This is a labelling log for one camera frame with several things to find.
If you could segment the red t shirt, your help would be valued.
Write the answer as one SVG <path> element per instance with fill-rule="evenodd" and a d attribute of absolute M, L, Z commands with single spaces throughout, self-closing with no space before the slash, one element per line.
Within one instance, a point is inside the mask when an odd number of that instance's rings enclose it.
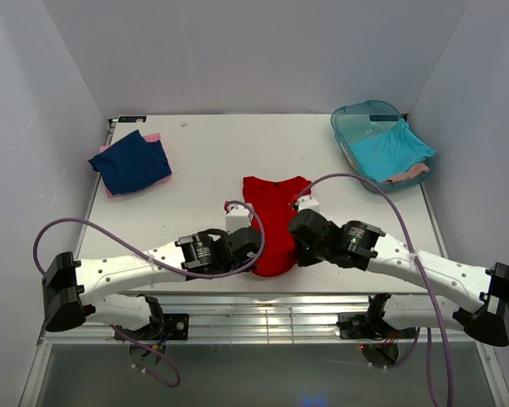
<path fill-rule="evenodd" d="M 285 181 L 266 181 L 254 176 L 243 179 L 243 198 L 252 204 L 265 229 L 266 246 L 253 273 L 263 278 L 280 276 L 296 264 L 295 242 L 288 232 L 297 211 L 291 203 L 310 185 L 302 176 Z"/>

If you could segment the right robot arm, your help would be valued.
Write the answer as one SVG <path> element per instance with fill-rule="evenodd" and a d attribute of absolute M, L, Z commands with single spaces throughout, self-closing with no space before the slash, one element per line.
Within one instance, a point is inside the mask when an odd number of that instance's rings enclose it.
<path fill-rule="evenodd" d="M 338 321 L 345 338 L 404 337 L 412 328 L 443 327 L 494 347 L 509 345 L 509 265 L 465 265 L 407 245 L 383 230 L 352 220 L 337 226 L 312 209 L 289 223 L 301 267 L 328 262 L 391 276 L 426 289 L 427 296 L 377 293 L 363 314 Z"/>

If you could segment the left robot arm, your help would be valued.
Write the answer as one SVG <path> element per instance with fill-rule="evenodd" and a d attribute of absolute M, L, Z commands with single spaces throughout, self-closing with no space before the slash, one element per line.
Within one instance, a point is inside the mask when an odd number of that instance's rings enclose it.
<path fill-rule="evenodd" d="M 248 226 L 232 233 L 201 231 L 114 258 L 75 259 L 73 253 L 63 252 L 42 278 L 43 326 L 48 332 L 65 332 L 90 321 L 130 332 L 159 330 L 164 316 L 157 302 L 127 297 L 127 291 L 248 271 L 260 257 L 264 242 L 263 234 Z"/>

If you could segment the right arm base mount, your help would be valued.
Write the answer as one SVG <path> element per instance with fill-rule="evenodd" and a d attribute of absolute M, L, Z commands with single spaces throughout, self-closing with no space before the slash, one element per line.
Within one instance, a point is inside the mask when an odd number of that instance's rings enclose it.
<path fill-rule="evenodd" d="M 336 326 L 341 339 L 385 341 L 413 339 L 417 334 L 417 329 L 414 327 L 398 330 L 380 319 L 369 322 L 364 314 L 339 313 Z"/>

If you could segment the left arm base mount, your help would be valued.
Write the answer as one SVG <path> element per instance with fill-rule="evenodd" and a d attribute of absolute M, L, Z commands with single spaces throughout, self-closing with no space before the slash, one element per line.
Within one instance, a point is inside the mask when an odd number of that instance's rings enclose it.
<path fill-rule="evenodd" d="M 149 323 L 136 330 L 123 326 L 117 328 L 128 337 L 138 341 L 187 340 L 189 330 L 189 314 L 163 314 L 149 318 Z"/>

